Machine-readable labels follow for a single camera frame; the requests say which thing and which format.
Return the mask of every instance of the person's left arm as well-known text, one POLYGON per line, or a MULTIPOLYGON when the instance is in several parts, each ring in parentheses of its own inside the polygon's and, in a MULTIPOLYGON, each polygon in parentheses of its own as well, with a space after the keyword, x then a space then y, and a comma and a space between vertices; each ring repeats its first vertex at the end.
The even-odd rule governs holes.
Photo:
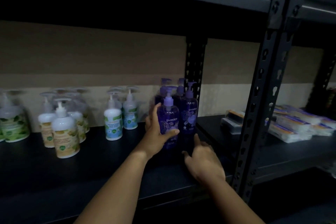
POLYGON ((164 143, 179 133, 173 129, 160 134, 157 104, 152 120, 146 119, 146 134, 118 170, 98 191, 74 224, 131 224, 137 206, 142 175, 147 161, 164 143))

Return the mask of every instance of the purple bottle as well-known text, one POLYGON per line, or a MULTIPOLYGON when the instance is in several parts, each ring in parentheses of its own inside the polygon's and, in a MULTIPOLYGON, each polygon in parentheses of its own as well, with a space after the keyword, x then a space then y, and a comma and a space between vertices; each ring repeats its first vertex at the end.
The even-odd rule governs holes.
POLYGON ((179 107, 180 104, 180 98, 183 97, 184 93, 184 78, 179 78, 178 80, 178 88, 176 90, 176 93, 172 96, 174 99, 174 105, 179 107))
POLYGON ((169 78, 161 78, 161 88, 160 88, 160 93, 155 95, 154 97, 154 104, 158 104, 158 103, 162 103, 163 104, 163 100, 166 96, 166 86, 168 84, 168 82, 171 82, 171 79, 169 78))
POLYGON ((188 82, 189 89, 185 96, 180 99, 180 122, 179 129, 183 135, 195 133, 198 101, 194 98, 191 86, 196 82, 188 82))
MULTIPOLYGON (((167 96, 163 100, 163 105, 157 109, 157 117, 159 118, 160 132, 165 134, 171 129, 179 128, 179 109, 174 106, 174 101, 171 97, 171 92, 175 86, 166 87, 167 96)), ((177 135, 169 138, 163 149, 172 149, 177 145, 177 135)))

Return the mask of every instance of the beige wall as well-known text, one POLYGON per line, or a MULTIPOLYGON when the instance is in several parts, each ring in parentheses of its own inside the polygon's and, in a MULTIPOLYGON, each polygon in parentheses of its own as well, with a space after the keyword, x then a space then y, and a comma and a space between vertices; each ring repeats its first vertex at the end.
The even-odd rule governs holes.
MULTIPOLYGON (((244 110, 259 44, 209 39, 199 115, 244 110)), ((304 106, 322 56, 321 49, 293 47, 277 103, 304 106)), ((103 124, 109 86, 137 85, 144 116, 161 77, 184 76, 183 36, 0 21, 0 87, 21 89, 34 131, 39 93, 51 87, 86 86, 90 125, 103 124)))

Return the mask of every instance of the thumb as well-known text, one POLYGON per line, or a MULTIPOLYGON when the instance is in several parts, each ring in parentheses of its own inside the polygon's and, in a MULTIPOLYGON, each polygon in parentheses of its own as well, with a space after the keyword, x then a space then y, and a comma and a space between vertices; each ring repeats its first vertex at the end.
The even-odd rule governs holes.
POLYGON ((169 138, 176 136, 180 131, 178 129, 172 129, 167 131, 164 135, 161 136, 161 138, 164 141, 167 141, 169 138))
POLYGON ((190 165, 191 157, 186 151, 183 151, 182 154, 184 155, 185 165, 188 167, 190 165))

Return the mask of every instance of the hand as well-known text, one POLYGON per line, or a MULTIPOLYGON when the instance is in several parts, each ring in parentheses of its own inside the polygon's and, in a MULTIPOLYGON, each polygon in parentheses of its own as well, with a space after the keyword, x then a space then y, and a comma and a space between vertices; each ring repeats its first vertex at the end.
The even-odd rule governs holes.
POLYGON ((197 134, 194 136, 194 141, 192 157, 186 151, 182 152, 191 175, 202 185, 208 185, 216 178, 225 180, 224 169, 212 147, 206 142, 201 142, 197 134))
POLYGON ((176 136, 180 132, 178 129, 172 129, 164 135, 160 133, 160 125, 157 114, 158 107, 160 105, 161 103, 158 103, 156 106, 154 106, 152 120, 146 118, 146 134, 133 150, 133 153, 137 152, 145 154, 145 158, 147 160, 151 159, 155 154, 157 154, 169 138, 176 136))

